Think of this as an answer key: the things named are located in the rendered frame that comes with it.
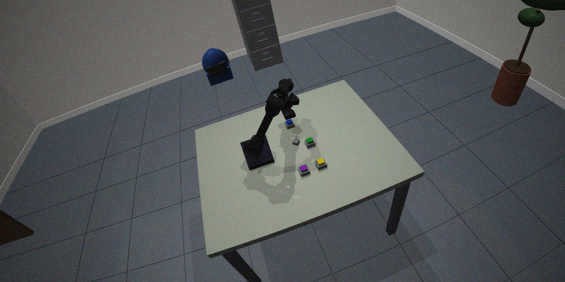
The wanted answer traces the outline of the purple button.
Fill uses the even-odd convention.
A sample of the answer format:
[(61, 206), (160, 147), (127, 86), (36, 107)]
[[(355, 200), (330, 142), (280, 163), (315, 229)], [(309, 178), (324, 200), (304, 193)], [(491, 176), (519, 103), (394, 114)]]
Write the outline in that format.
[(308, 165), (299, 166), (298, 169), (302, 177), (310, 175)]

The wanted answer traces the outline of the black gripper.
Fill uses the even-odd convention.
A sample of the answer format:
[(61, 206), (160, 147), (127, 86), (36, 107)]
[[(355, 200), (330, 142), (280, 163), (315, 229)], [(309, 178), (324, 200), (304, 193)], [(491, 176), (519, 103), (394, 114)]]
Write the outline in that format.
[(290, 108), (290, 99), (288, 98), (287, 103), (285, 104), (283, 110), (281, 111), (284, 115), (285, 120), (291, 119), (295, 117), (295, 112)]

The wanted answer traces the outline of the blue button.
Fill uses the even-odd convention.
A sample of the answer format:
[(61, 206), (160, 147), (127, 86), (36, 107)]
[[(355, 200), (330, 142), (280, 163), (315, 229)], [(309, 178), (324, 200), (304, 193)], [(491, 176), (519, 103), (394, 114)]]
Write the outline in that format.
[(295, 127), (294, 122), (291, 119), (285, 121), (285, 126), (287, 129), (291, 129)]

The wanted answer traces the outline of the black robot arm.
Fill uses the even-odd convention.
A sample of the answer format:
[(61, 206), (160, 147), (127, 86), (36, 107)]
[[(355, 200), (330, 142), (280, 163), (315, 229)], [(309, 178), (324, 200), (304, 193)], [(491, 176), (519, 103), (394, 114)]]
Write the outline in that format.
[[(272, 119), (279, 115), (280, 111), (283, 110), (285, 104), (290, 99), (290, 107), (293, 105), (299, 105), (299, 98), (291, 93), (288, 96), (288, 93), (293, 89), (294, 83), (291, 79), (283, 79), (279, 81), (279, 87), (273, 91), (271, 91), (270, 96), (266, 100), (266, 115), (262, 120), (260, 128), (257, 130), (256, 135), (253, 135), (250, 140), (245, 143), (244, 153), (249, 154), (249, 157), (257, 158), (262, 153), (263, 144), (264, 144), (264, 135)], [(276, 96), (274, 96), (276, 94)], [(272, 96), (271, 96), (272, 95)], [(285, 101), (285, 102), (284, 102)]]

